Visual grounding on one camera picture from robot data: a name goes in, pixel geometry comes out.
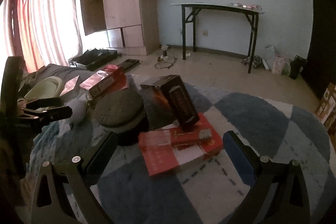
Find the red envelope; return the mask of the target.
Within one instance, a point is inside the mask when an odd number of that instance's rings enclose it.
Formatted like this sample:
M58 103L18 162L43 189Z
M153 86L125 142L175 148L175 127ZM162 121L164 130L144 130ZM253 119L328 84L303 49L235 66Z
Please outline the red envelope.
M72 92L73 90L75 90L77 82L78 82L79 76L76 76L72 79L70 79L69 81L66 82L66 84L64 85L64 89L62 90L62 92L60 93L60 96L63 97L66 94Z

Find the grey sofa cushion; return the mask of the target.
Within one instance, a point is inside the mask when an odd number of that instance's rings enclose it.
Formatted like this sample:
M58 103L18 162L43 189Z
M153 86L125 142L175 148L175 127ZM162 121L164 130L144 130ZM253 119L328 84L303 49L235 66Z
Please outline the grey sofa cushion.
M84 81L91 75L93 75L93 72L86 69L49 64L41 72L37 73L35 82L39 83L51 76L58 77L65 83L76 76L80 76L80 79Z

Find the black open suitcase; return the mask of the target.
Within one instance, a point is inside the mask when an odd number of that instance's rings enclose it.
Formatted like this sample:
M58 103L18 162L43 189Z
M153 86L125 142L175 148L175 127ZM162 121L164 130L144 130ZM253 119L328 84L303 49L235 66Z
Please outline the black open suitcase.
M82 68L88 71L95 71L103 65L108 64L118 57L116 50L106 50L97 48L85 51L81 56L70 60L70 67Z

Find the red long box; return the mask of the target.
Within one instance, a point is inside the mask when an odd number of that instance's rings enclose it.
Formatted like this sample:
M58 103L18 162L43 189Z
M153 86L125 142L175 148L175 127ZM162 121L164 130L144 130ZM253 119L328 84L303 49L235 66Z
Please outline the red long box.
M127 88L126 75L122 67L108 64L84 80L80 87L92 99L104 97L109 93Z

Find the pink striped curtain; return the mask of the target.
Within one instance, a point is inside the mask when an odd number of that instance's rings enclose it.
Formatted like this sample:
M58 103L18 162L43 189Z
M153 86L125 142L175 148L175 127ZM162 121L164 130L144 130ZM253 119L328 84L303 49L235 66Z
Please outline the pink striped curtain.
M75 0L1 0L1 57L21 56L34 72L82 52Z

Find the black flat tray on floor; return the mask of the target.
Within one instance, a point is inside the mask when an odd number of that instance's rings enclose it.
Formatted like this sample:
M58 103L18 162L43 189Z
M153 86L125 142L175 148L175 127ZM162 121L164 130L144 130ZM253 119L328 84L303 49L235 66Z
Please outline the black flat tray on floor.
M140 60L138 59L126 59L125 61L119 63L117 66L126 73L138 66L139 64Z

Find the cardboard box at right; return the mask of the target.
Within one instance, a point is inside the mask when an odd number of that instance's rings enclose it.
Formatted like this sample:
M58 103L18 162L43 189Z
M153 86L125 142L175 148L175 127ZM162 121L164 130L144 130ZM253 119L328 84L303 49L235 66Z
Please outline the cardboard box at right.
M329 130L335 122L335 84L329 86L322 96L321 102L315 111L315 116Z

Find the red flat gift box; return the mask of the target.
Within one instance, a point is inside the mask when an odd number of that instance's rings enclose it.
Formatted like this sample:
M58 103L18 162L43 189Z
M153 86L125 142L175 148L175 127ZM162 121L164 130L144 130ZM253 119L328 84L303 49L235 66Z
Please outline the red flat gift box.
M209 128L212 138L193 145L171 145L171 130L182 131ZM142 132L138 137L138 146L142 152L149 176L158 177L168 173L176 173L193 161L206 160L217 155L223 149L223 141L203 114L199 121L188 130L172 124L154 131Z

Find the small red box on top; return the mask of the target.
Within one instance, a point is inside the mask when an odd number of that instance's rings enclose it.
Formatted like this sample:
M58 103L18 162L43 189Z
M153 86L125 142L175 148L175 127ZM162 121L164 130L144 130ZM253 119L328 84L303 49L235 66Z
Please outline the small red box on top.
M194 131L182 131L180 128L171 130L171 145L193 145L208 141L212 138L209 128L195 129Z

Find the dark brown tall box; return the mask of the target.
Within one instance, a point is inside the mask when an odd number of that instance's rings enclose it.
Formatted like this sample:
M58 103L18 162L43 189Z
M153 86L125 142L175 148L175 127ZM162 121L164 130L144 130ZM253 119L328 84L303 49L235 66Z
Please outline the dark brown tall box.
M189 128L199 121L198 112L180 75L151 77L140 84L154 102L170 114L182 128Z

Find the light wooden wardrobe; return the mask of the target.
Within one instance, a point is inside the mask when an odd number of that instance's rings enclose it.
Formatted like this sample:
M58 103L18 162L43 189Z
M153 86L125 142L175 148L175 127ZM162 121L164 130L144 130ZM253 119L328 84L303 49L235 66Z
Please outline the light wooden wardrobe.
M104 33L126 55L159 49L157 0L80 0L80 7L85 36Z

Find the black-legged folding table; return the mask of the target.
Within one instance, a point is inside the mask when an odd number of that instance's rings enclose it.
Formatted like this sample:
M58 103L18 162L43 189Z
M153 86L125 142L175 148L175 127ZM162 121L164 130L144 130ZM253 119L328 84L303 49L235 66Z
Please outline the black-legged folding table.
M182 59L187 48L199 48L248 57L248 73L255 59L259 18L265 14L260 5L204 2L173 3L181 8Z

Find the dark bag by wall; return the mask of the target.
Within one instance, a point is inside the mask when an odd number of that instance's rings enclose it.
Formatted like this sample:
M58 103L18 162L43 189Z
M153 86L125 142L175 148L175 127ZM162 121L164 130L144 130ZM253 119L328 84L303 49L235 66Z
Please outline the dark bag by wall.
M302 68L305 66L305 64L306 64L306 59L304 59L303 57L299 55L296 55L294 60L290 62L289 77L295 80L298 77L300 71L302 71Z

